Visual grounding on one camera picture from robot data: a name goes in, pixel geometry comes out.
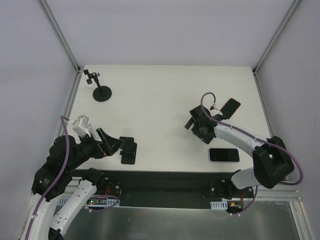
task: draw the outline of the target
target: round black base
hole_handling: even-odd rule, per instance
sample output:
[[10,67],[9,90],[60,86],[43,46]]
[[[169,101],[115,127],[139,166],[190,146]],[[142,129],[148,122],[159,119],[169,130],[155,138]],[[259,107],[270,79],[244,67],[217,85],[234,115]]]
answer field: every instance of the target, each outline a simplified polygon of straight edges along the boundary
[[98,101],[98,102],[105,102],[107,101],[109,98],[111,98],[112,95],[112,91],[110,89],[110,87],[108,86],[101,86],[103,93],[101,93],[99,91],[99,88],[97,87],[94,91],[93,91],[93,98],[94,100]]

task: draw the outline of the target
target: gray floor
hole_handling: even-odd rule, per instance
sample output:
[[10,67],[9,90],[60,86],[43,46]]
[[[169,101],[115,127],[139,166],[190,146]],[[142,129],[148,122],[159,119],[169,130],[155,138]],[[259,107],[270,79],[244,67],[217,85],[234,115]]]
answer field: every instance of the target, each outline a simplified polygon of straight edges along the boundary
[[217,213],[199,209],[117,207],[100,213],[89,213],[82,209],[64,239],[299,239],[291,209],[286,202],[255,202],[240,217],[224,214],[224,211]]

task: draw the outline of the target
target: tabletop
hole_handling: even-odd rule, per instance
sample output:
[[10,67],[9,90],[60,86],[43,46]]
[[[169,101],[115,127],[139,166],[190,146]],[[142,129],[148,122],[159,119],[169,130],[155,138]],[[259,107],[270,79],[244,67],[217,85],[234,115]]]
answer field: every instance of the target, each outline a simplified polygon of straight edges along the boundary
[[[179,65],[86,65],[100,73],[99,82],[112,90],[105,102],[93,98],[95,84],[82,75],[71,119],[86,115],[95,128],[108,135],[133,137],[137,143],[134,165],[121,164],[121,155],[90,159],[78,169],[114,171],[234,172],[253,166],[252,158],[239,149],[239,163],[211,163],[210,148],[235,148],[214,138],[209,145],[184,128],[190,110],[206,92],[216,95],[216,107],[233,98],[241,103],[230,121],[248,131],[269,137],[267,121],[250,67]],[[204,100],[209,108],[210,96]],[[68,126],[68,132],[79,138]]]

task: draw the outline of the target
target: white wall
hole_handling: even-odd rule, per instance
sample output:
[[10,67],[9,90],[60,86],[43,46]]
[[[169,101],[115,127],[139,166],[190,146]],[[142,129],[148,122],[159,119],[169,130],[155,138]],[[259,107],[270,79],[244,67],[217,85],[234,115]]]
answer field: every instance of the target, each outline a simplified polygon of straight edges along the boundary
[[257,64],[293,0],[48,0],[81,66]]
[[36,0],[0,1],[0,239],[17,240],[75,71]]
[[320,238],[320,1],[304,0],[258,72],[272,129],[297,156],[299,186]]

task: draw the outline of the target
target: black smartphone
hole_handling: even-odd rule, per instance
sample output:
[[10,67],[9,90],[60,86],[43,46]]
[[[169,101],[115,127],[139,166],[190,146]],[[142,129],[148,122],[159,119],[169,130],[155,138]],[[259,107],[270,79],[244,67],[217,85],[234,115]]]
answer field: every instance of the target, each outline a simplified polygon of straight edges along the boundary
[[236,148],[210,148],[209,161],[211,163],[238,163],[239,152]]
[[225,119],[229,119],[240,107],[240,105],[240,102],[234,100],[233,98],[230,98],[226,102],[226,104],[220,109],[220,111]]

